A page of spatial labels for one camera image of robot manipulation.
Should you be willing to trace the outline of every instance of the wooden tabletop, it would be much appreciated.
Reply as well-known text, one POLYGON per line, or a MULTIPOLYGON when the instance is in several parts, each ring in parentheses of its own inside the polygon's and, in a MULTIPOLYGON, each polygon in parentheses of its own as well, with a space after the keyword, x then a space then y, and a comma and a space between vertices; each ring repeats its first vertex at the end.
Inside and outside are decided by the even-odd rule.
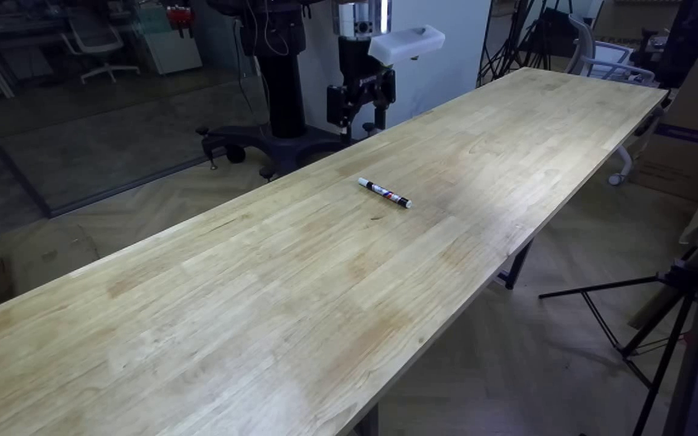
POLYGON ((0 305, 0 434, 345 430, 662 97, 518 71, 0 305))

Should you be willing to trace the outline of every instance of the tripod leg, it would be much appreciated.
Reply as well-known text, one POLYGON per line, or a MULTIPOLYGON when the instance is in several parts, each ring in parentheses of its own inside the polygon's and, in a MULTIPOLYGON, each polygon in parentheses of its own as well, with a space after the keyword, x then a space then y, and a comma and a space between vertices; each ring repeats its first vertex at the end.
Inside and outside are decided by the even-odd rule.
POLYGON ((642 305, 642 310, 629 320, 629 327, 642 331, 653 314, 658 314, 658 309, 663 309, 671 298, 675 298, 674 294, 665 294, 665 288, 662 288, 646 305, 642 305))
POLYGON ((607 337, 607 343, 613 344, 613 350, 619 352, 619 343, 617 337, 613 335, 613 331, 607 327, 605 317, 597 314, 597 309, 593 305, 591 295, 588 294, 582 294, 588 314, 593 315, 595 326, 601 327, 601 333, 607 337))
POLYGON ((642 326, 642 331, 619 350, 623 356, 633 356, 636 348, 645 343, 648 333, 665 317, 665 314, 684 298, 681 292, 675 288, 662 288, 665 294, 674 294, 671 298, 663 302, 663 305, 651 314, 651 317, 642 326))
POLYGON ((629 280, 629 281, 610 281, 610 285, 601 285, 601 287, 582 287, 582 288, 566 288, 566 292, 556 292, 556 294, 539 294, 537 298, 560 298, 560 295, 577 295, 577 294, 593 294, 593 292, 607 292, 607 288, 624 288, 624 287, 640 287, 640 285, 653 285, 662 281, 658 277, 642 277, 642 280, 629 280))
POLYGON ((665 348, 663 348, 658 368, 657 368, 657 373, 653 373, 653 381, 651 381, 648 394, 646 394, 646 397, 645 397, 642 413, 640 413, 640 417, 636 417, 634 436, 642 436, 642 431, 645 431, 646 417, 648 417, 648 413, 651 413, 651 408, 653 408, 653 400, 657 400, 657 395, 658 395, 658 389, 662 389, 665 366, 668 366, 668 361, 671 361, 674 348, 675 348, 675 343, 679 343, 679 337, 681 337, 681 333, 684 333, 684 326, 686 326, 691 303, 692 303, 692 292, 686 294, 684 305, 681 305, 681 310, 679 310, 679 317, 674 320, 671 337, 668 337, 668 343, 665 343, 665 348))

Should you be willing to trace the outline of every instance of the marker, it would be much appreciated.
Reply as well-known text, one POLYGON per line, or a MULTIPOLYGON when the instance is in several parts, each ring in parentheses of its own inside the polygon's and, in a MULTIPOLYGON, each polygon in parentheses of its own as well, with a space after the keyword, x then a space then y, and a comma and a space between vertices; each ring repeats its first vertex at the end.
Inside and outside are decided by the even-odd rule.
POLYGON ((412 208, 412 201, 410 201, 410 200, 404 200, 404 197, 399 197, 399 194, 395 194, 395 193, 389 193, 389 190, 385 190, 385 188, 378 188, 378 184, 372 184, 370 179, 358 177, 355 182, 358 182, 358 188, 362 188, 362 190, 368 190, 368 193, 372 193, 372 194, 378 194, 378 197, 398 205, 399 208, 412 208))

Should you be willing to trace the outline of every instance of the white wall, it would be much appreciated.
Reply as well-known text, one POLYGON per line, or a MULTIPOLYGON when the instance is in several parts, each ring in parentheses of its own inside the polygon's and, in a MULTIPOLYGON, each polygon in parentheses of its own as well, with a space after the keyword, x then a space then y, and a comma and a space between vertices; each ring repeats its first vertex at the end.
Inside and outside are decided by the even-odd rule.
POLYGON ((588 18, 588 19, 595 22, 595 15, 597 15, 597 11, 601 11, 601 4, 604 4, 604 0, 572 0, 572 12, 579 15, 579 18, 588 18))
MULTIPOLYGON (((388 127, 412 119, 475 88, 478 63, 485 45, 491 0, 393 0, 393 29, 431 25, 446 35, 438 53, 395 67, 398 103, 388 111, 388 127)), ((299 85, 305 121, 316 128, 332 128, 325 119, 327 85, 339 85, 336 38, 332 6, 313 6, 313 19, 305 22, 305 51, 299 53, 299 85)), ((354 127, 372 119, 368 105, 354 127)))

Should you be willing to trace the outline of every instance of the machine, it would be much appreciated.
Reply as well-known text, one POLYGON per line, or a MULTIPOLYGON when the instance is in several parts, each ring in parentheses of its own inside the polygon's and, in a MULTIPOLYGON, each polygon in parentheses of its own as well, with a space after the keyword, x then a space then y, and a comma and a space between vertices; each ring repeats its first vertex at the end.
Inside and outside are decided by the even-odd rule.
POLYGON ((376 119, 368 133, 385 128, 385 111, 395 103, 395 71, 399 59, 417 59, 442 47, 446 38, 431 28, 389 31, 389 0, 336 4, 342 88, 327 90, 327 121, 342 133, 305 127, 298 53, 305 50, 302 18, 319 0, 207 0, 219 15, 239 19, 239 41, 253 57, 269 99, 269 127, 200 128, 202 155, 212 163, 225 154, 229 163, 245 160, 245 149, 270 159, 262 177, 298 171, 315 154, 332 154, 354 144, 351 121, 368 103, 376 119))

